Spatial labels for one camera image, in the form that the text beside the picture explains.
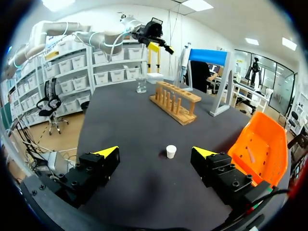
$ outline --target ceiling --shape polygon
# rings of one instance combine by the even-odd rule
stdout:
[[[296,38],[286,25],[282,16],[270,4],[269,0],[206,0],[214,8],[201,12],[180,5],[185,0],[76,0],[71,7],[57,13],[49,11],[39,0],[33,12],[30,12],[16,32],[15,47],[26,42],[31,28],[41,20],[58,20],[67,15],[82,10],[110,4],[137,4],[152,6],[193,18],[202,24],[219,32],[222,36],[237,46],[258,49],[284,59],[293,66],[299,60],[299,48],[292,51],[282,45],[282,37],[296,41]],[[259,46],[248,44],[244,38],[257,39]]]

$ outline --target white paper cup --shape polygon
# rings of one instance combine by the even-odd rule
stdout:
[[[167,151],[167,157],[169,159],[172,159],[175,155],[175,152],[177,151],[177,148],[174,145],[168,145],[166,151]]]

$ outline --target wooden floor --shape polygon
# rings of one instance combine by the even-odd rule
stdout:
[[[241,104],[239,107],[236,107],[238,110],[246,110],[246,115],[251,117],[251,108],[249,108],[245,104]],[[267,106],[265,110],[265,114],[269,117],[273,118],[275,121],[278,121],[279,113],[272,109],[271,107]],[[65,117],[66,120],[69,121],[69,125],[66,123],[62,123],[60,126],[61,134],[58,134],[57,130],[54,128],[53,133],[49,135],[49,125],[48,122],[41,123],[30,128],[30,132],[34,138],[34,141],[47,149],[55,150],[55,151],[62,151],[73,149],[71,151],[64,151],[60,152],[65,159],[70,159],[75,161],[76,160],[76,148],[78,145],[79,134],[82,128],[82,124],[84,121],[83,113],[75,113],[72,115],[68,115]],[[287,132],[287,139],[290,141],[293,138],[292,134]],[[22,151],[20,153],[25,153],[24,145],[18,140],[18,138],[14,139],[11,136],[11,140],[19,146],[21,146]],[[24,173],[18,168],[14,161],[11,161],[9,164],[9,170],[11,171],[12,175],[15,178],[23,179],[25,177]]]

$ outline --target black office chair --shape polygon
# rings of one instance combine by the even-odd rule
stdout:
[[[291,125],[290,128],[291,127],[296,127],[296,123],[295,122],[298,120],[298,114],[296,112],[291,112],[291,116],[292,116],[292,118],[295,121],[293,121],[292,118],[288,120],[289,124]]]
[[[45,83],[44,87],[44,94],[45,97],[38,101],[37,108],[40,110],[38,113],[39,116],[49,117],[51,120],[50,127],[49,127],[49,135],[52,135],[52,127],[57,127],[58,133],[61,134],[59,123],[65,122],[67,124],[68,121],[64,120],[63,118],[58,119],[55,112],[61,106],[61,100],[59,96],[56,94],[55,85],[56,85],[56,78],[52,78]],[[39,106],[40,103],[47,102],[48,109],[43,109],[42,106]]]

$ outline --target blue panel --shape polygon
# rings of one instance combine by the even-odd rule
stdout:
[[[227,54],[228,53],[226,51],[192,49],[189,60],[224,66]]]

